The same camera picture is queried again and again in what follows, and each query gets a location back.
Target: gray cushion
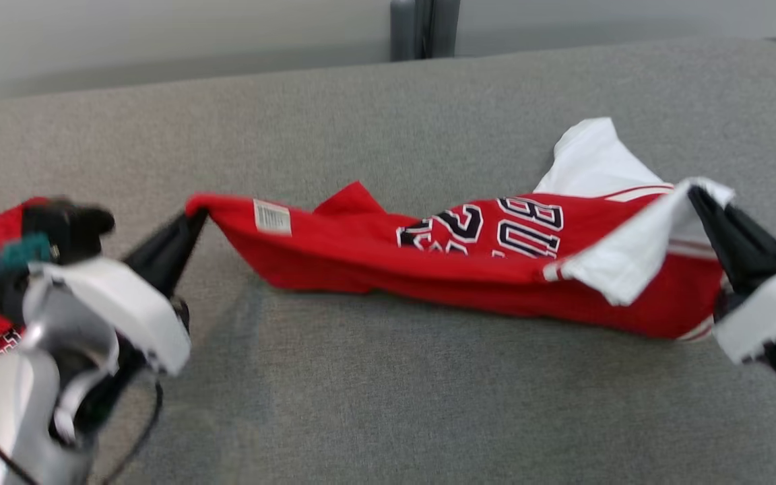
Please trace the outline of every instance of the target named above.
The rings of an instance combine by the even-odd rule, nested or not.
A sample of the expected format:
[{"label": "gray cushion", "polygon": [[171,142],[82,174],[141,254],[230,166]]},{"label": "gray cushion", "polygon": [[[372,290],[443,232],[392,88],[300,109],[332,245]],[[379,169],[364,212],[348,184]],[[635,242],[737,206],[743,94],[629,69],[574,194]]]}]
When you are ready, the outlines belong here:
[{"label": "gray cushion", "polygon": [[[307,208],[360,179],[425,216],[529,191],[613,117],[668,181],[706,175],[776,233],[776,45],[680,40],[0,102],[0,208],[104,203],[112,255],[194,191]],[[776,483],[776,378],[649,341],[384,294],[265,285],[216,228],[181,294],[194,350],[124,482]],[[102,437],[104,475],[151,403]]]}]

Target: barcode label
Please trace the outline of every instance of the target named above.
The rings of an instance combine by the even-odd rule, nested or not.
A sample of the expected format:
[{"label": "barcode label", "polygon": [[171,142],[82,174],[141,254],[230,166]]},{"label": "barcode label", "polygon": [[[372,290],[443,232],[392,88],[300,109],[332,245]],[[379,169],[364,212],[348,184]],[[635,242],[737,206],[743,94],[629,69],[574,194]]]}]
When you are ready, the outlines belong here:
[{"label": "barcode label", "polygon": [[253,200],[253,212],[256,217],[256,229],[272,234],[292,234],[289,209],[274,203]]}]

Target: white wall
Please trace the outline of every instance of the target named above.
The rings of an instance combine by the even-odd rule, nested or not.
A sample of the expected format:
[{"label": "white wall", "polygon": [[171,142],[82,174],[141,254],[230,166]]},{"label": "white wall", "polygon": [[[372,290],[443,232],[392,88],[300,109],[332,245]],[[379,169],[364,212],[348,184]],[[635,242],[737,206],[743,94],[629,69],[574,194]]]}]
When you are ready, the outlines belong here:
[{"label": "white wall", "polygon": [[[0,0],[0,98],[388,59],[390,0]],[[776,37],[776,0],[462,0],[458,55]]]},{"label": "white wall", "polygon": [[387,61],[388,0],[0,0],[0,96]]},{"label": "white wall", "polygon": [[684,36],[776,38],[776,0],[463,0],[459,25],[457,55]]}]

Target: robotic arm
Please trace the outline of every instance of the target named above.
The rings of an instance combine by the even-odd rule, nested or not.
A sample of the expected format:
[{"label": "robotic arm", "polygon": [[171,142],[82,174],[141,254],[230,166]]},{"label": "robotic arm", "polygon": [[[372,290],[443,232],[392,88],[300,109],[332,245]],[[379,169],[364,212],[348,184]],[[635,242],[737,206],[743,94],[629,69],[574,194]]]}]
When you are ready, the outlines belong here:
[{"label": "robotic arm", "polygon": [[730,282],[715,308],[717,343],[736,364],[759,362],[776,372],[776,239],[698,187],[689,197]]},{"label": "robotic arm", "polygon": [[25,209],[24,238],[0,251],[0,314],[25,328],[0,357],[0,483],[85,482],[133,377],[181,372],[189,316],[172,294],[206,217],[182,214],[115,261],[100,254],[110,213]]}]

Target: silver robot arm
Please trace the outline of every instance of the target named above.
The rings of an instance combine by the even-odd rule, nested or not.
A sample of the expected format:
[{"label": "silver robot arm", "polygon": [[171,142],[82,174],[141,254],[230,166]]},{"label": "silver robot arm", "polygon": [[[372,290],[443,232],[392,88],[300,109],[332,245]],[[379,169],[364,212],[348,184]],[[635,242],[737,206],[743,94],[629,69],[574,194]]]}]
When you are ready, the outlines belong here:
[{"label": "silver robot arm", "polygon": [[205,215],[179,216],[115,261],[99,254],[98,213],[87,211],[98,210],[54,203],[24,214],[34,225],[24,234],[45,234],[55,261],[0,252],[0,313],[25,326],[0,356],[0,451],[11,461],[0,457],[0,483],[85,482],[132,378],[177,375],[190,356],[187,308],[172,291]]}]

